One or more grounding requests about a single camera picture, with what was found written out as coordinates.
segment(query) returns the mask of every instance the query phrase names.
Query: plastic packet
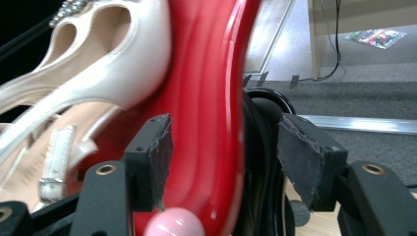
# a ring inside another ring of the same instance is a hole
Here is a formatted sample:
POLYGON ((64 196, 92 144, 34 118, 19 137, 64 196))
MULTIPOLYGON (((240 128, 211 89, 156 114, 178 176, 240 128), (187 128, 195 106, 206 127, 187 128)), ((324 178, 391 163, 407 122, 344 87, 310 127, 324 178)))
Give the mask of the plastic packet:
POLYGON ((369 29, 363 31, 354 31, 346 36, 346 38, 367 45, 387 49, 406 35, 407 33, 405 32, 398 32, 390 29, 369 29))

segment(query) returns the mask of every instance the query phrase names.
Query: red glossy surface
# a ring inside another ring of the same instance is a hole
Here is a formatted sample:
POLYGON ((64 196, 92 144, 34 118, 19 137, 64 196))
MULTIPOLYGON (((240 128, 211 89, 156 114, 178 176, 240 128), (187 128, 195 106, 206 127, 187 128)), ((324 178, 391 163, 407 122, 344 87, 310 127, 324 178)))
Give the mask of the red glossy surface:
MULTIPOLYGON (((170 113, 174 155, 165 205, 192 211, 207 235, 228 235, 243 188, 242 70, 260 0, 169 2, 173 51, 166 83, 106 128, 89 164, 119 159, 145 121, 170 113)), ((151 216, 135 214, 137 235, 151 216)))

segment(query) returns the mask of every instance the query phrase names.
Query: metal strip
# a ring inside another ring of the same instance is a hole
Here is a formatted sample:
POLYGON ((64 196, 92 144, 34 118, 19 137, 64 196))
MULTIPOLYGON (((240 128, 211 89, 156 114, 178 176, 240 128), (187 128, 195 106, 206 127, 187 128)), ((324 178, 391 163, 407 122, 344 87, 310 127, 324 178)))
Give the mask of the metal strip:
POLYGON ((417 135, 416 120, 300 115, 324 129, 417 135))

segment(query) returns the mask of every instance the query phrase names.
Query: rhinestone embellishment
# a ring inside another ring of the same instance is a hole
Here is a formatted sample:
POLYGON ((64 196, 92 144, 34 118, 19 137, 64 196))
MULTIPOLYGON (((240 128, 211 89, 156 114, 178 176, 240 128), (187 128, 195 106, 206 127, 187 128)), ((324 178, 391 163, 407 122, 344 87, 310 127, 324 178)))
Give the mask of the rhinestone embellishment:
POLYGON ((58 10, 58 13, 52 18, 49 22, 51 28, 55 28, 58 23, 60 23, 66 17, 73 16, 77 13, 83 11, 88 2, 94 0, 67 0, 62 3, 61 8, 58 10))

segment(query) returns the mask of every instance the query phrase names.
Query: gray floor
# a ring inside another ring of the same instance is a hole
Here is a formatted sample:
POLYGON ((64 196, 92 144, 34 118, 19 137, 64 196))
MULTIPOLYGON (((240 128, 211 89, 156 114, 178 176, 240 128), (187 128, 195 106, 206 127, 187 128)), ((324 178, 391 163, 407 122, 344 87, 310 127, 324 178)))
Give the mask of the gray floor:
MULTIPOLYGON (((389 49, 375 48, 339 36, 345 68, 324 82, 299 83, 289 89, 294 75, 312 78, 307 1, 294 0, 265 72, 265 83, 246 88, 281 91, 298 114, 417 120, 417 27, 393 30, 407 36, 389 49)), ((335 52, 328 44, 321 73, 334 66, 335 52)), ((417 184, 417 136, 326 130, 349 150, 349 162, 364 159, 386 165, 406 185, 417 184)))

